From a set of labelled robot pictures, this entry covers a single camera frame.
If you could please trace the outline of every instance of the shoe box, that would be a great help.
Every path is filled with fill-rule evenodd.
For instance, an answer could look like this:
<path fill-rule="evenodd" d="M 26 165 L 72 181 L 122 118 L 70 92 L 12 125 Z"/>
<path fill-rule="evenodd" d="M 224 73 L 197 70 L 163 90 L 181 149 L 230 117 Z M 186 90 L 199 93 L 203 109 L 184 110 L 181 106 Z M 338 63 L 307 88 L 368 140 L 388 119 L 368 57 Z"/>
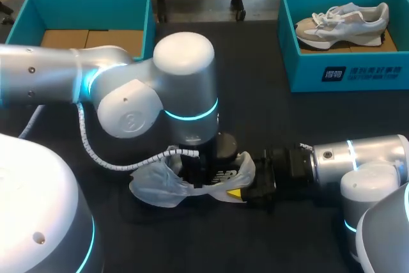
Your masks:
<path fill-rule="evenodd" d="M 82 49 L 124 48 L 136 61 L 152 57 L 151 0 L 26 0 L 7 44 Z"/>
<path fill-rule="evenodd" d="M 294 25 L 333 6 L 389 6 L 379 47 L 338 42 L 328 51 L 298 43 Z M 292 92 L 409 89 L 409 0 L 281 0 L 279 45 Z"/>

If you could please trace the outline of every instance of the black table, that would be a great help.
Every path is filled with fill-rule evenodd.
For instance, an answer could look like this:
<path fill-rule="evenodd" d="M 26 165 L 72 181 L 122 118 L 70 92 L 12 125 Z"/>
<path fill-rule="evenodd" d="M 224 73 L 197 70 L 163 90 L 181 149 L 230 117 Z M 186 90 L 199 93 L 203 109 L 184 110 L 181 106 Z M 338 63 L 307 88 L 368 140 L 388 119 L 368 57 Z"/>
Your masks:
<path fill-rule="evenodd" d="M 254 155 L 297 141 L 409 136 L 404 116 L 409 92 L 290 93 L 276 25 L 164 24 L 157 40 L 195 31 L 214 44 L 220 129 L 236 136 L 240 151 Z M 1 111 L 0 132 L 17 136 L 31 112 L 32 107 Z M 95 151 L 112 163 L 137 162 L 171 142 L 163 135 L 163 117 L 138 139 L 116 140 L 100 128 L 91 106 L 86 116 Z M 126 178 L 104 171 L 86 155 L 77 122 L 74 106 L 47 106 L 28 139 L 54 150 L 72 168 L 104 238 L 105 273 L 360 272 L 344 245 L 339 209 L 310 200 L 280 202 L 269 215 L 201 196 L 144 220 L 143 210 L 124 201 Z"/>

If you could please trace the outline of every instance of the black connector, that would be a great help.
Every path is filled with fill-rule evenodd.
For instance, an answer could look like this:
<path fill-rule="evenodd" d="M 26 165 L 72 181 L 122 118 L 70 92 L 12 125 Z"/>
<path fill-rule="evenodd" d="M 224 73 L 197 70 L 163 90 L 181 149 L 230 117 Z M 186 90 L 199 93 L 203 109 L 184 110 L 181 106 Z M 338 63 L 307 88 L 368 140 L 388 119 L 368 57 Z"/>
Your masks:
<path fill-rule="evenodd" d="M 256 175 L 251 185 L 240 189 L 241 199 L 252 208 L 262 208 L 270 213 L 275 205 L 277 190 L 271 157 L 266 155 L 254 161 Z"/>
<path fill-rule="evenodd" d="M 236 11 L 236 21 L 241 22 L 245 18 L 243 0 L 231 0 L 230 5 Z"/>
<path fill-rule="evenodd" d="M 225 132 L 199 146 L 180 145 L 182 149 L 198 150 L 199 158 L 181 156 L 182 169 L 179 176 L 193 184 L 194 188 L 214 185 L 237 174 L 236 160 L 238 149 L 236 139 Z"/>
<path fill-rule="evenodd" d="M 280 148 L 272 150 L 271 156 L 278 189 L 306 187 L 313 182 L 310 150 L 299 146 Z"/>

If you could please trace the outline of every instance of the white robotic arm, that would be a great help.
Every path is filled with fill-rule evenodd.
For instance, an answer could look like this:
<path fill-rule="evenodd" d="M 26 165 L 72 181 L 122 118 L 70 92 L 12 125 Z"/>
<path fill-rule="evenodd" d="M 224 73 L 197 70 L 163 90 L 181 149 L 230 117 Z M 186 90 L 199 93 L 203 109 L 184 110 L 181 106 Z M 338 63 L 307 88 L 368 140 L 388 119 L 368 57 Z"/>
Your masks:
<path fill-rule="evenodd" d="M 174 141 L 197 146 L 217 134 L 214 49 L 196 33 L 161 40 L 152 59 L 134 63 L 106 46 L 81 50 L 2 45 L 0 102 L 91 102 L 114 137 L 145 133 L 165 110 Z"/>
<path fill-rule="evenodd" d="M 409 272 L 409 184 L 361 217 L 356 245 L 365 273 Z"/>
<path fill-rule="evenodd" d="M 68 165 L 29 141 L 0 144 L 0 272 L 100 273 L 100 234 Z"/>
<path fill-rule="evenodd" d="M 355 234 L 360 218 L 366 210 L 399 189 L 401 179 L 396 167 L 376 160 L 345 174 L 341 180 L 341 194 L 346 236 L 352 257 L 359 261 Z"/>

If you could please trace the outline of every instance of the shoe sole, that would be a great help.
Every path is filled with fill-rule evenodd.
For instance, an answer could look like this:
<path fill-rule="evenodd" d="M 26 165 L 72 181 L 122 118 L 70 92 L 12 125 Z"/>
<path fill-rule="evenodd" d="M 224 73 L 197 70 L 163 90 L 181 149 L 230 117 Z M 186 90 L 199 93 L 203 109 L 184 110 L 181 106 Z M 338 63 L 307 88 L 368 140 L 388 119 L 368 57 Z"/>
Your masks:
<path fill-rule="evenodd" d="M 334 40 L 334 41 L 327 41 L 327 42 L 315 42 L 315 41 L 310 41 L 306 40 L 304 38 L 300 38 L 297 36 L 297 38 L 301 41 L 304 42 L 305 44 L 317 48 L 317 49 L 322 49 L 322 50 L 328 50 L 333 46 L 333 44 L 340 42 L 340 41 L 347 41 L 351 42 L 360 46 L 380 46 L 382 45 L 382 39 L 381 36 L 350 36 L 349 38 L 343 38 L 340 40 Z"/>

